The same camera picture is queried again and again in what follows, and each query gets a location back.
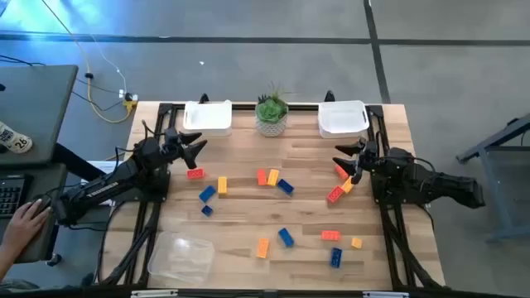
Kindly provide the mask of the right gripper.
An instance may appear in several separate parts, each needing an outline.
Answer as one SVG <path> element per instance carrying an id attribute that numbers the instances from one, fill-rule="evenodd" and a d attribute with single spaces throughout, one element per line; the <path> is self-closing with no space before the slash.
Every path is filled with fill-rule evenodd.
<path id="1" fill-rule="evenodd" d="M 353 185 L 357 185 L 361 181 L 363 171 L 374 171 L 378 165 L 379 149 L 376 141 L 358 140 L 351 145 L 336 145 L 335 149 L 347 156 L 358 155 L 356 160 L 332 158 L 337 166 L 351 176 Z"/>

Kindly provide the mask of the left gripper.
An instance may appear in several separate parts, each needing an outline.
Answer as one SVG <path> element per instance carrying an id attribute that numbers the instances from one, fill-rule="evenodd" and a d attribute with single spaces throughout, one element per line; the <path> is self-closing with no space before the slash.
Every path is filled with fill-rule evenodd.
<path id="1" fill-rule="evenodd" d="M 178 132 L 173 127 L 167 128 L 164 131 L 164 143 L 161 146 L 162 156 L 171 164 L 175 160 L 182 159 L 190 170 L 194 170 L 197 167 L 195 159 L 205 147 L 207 141 L 203 140 L 196 144 L 191 143 L 201 136 L 201 132 Z"/>

